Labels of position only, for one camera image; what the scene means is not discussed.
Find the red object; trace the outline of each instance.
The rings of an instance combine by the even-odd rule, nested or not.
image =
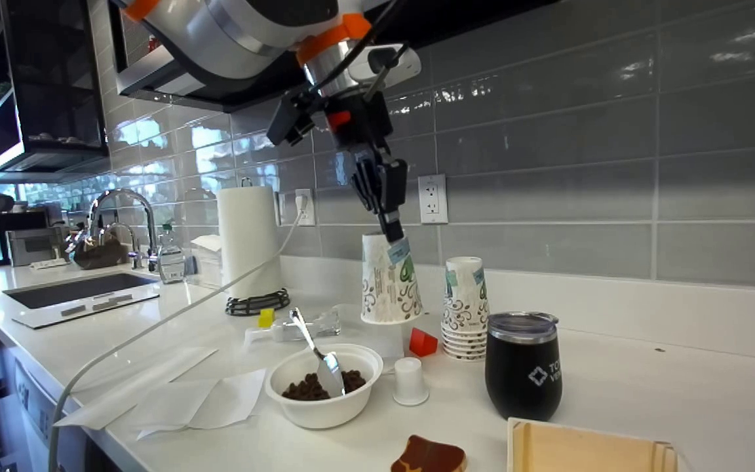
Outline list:
[[[350,121],[350,113],[349,109],[338,109],[338,113],[329,113],[327,116],[327,125],[329,129],[338,129],[338,125],[344,125],[344,122],[349,122]]]
[[[160,0],[131,0],[123,12],[131,17],[131,21],[143,21],[143,15],[148,15],[155,8],[160,5]]]
[[[428,331],[412,327],[409,352],[416,357],[430,357],[431,352],[437,352],[437,338],[430,334]]]
[[[327,46],[346,41],[346,38],[363,38],[367,30],[373,29],[373,22],[359,15],[359,12],[346,12],[344,21],[333,29],[324,29],[320,36],[310,36],[299,43],[296,50],[296,59],[299,66],[315,59],[316,54],[321,54]]]

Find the napkin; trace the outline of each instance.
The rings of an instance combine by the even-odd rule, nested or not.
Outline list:
[[[160,430],[224,426],[243,421],[262,391],[265,369],[236,376],[186,379],[155,388],[131,414],[137,437]]]
[[[202,358],[211,357],[218,349],[189,345],[172,352],[164,362],[117,383],[99,397],[88,401],[84,409],[62,417],[55,426],[88,426],[101,430],[114,421],[121,414],[131,412],[151,388],[169,383],[172,376],[189,372]]]

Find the upper cabinet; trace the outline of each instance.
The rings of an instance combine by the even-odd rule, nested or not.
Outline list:
[[[84,0],[0,0],[0,180],[108,167]]]

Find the brown food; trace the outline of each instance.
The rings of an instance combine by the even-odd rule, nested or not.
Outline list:
[[[409,435],[404,452],[390,472],[463,472],[463,450],[450,443],[431,443],[422,435]]]
[[[346,391],[355,391],[361,388],[367,379],[361,376],[359,369],[344,369],[344,384]],[[282,391],[285,397],[296,397],[296,401],[320,401],[327,397],[327,391],[320,384],[316,372],[304,374],[299,383],[290,383]]]

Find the kitchen sink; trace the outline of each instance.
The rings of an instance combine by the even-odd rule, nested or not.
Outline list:
[[[23,303],[23,308],[12,311],[12,320],[40,331],[76,317],[156,298],[160,279],[133,272],[109,272],[53,285],[12,289],[4,291],[4,296]]]
[[[64,279],[55,285],[37,285],[37,289],[12,289],[4,291],[4,296],[20,300],[28,308],[49,306],[49,303],[62,303],[74,298],[88,298],[88,296],[101,296],[113,291],[126,291],[137,285],[156,282],[155,277],[142,277],[133,272],[109,272],[101,277],[84,277],[84,279]]]

